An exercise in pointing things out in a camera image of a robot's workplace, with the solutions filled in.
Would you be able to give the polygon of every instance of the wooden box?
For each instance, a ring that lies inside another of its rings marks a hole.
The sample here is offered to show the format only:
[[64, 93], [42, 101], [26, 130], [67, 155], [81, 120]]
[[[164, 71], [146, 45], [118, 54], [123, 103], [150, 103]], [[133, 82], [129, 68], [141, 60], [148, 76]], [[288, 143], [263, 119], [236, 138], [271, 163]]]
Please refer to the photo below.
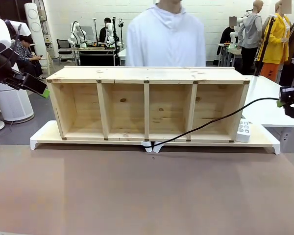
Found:
[[[244, 105], [249, 79], [232, 68], [64, 67], [47, 79], [67, 140], [165, 141]], [[232, 142], [241, 114], [176, 142]]]

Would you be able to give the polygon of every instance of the patterned shirt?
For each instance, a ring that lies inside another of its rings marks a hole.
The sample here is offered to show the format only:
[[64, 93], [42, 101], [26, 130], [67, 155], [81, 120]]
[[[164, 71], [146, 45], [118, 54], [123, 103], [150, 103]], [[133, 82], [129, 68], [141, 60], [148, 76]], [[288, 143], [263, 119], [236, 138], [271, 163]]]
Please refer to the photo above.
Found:
[[29, 59], [33, 57], [30, 51], [22, 45], [20, 40], [18, 40], [16, 43], [15, 52], [18, 53], [19, 60], [29, 61]]

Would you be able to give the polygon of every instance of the shelf compartment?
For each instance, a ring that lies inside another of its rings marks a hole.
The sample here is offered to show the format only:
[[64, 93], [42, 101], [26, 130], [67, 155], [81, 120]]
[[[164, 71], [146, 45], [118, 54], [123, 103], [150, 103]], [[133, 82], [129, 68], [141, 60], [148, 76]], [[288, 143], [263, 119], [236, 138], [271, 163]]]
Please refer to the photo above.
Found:
[[[246, 87], [245, 85], [199, 84], [195, 98], [193, 129], [239, 109], [242, 106], [245, 88], [248, 88], [248, 85]], [[236, 137], [237, 123], [240, 117], [241, 113], [238, 113], [232, 117], [212, 123], [193, 132], [191, 139], [193, 142], [233, 141]]]
[[143, 84], [98, 84], [105, 111], [105, 138], [109, 141], [143, 141], [145, 108]]
[[60, 135], [67, 140], [103, 140], [96, 84], [49, 83]]
[[[149, 85], [149, 140], [165, 141], [186, 132], [193, 85]], [[183, 136], [176, 141], [186, 141]]]

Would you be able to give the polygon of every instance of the black chair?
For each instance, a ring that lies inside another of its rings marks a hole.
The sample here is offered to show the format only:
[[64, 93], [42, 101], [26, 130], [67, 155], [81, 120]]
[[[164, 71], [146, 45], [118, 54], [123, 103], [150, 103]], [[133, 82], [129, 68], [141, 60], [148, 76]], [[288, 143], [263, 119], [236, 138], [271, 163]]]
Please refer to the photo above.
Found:
[[61, 51], [61, 49], [71, 48], [71, 44], [69, 44], [68, 40], [60, 40], [57, 39], [58, 48], [59, 48], [59, 64], [61, 63], [61, 55], [72, 55], [72, 51]]

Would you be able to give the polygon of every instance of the hood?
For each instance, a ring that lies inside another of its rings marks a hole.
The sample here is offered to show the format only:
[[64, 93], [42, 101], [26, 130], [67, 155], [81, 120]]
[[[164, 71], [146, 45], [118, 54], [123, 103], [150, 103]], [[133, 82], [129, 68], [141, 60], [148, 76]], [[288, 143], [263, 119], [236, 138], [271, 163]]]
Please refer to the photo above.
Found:
[[260, 16], [256, 14], [250, 14], [247, 18], [244, 19], [246, 34], [248, 34], [251, 30], [253, 30], [253, 25], [257, 17], [260, 17]]
[[181, 8], [181, 13], [174, 14], [169, 11], [160, 9], [157, 4], [148, 9], [163, 25], [168, 28], [177, 28], [186, 13], [184, 7]]

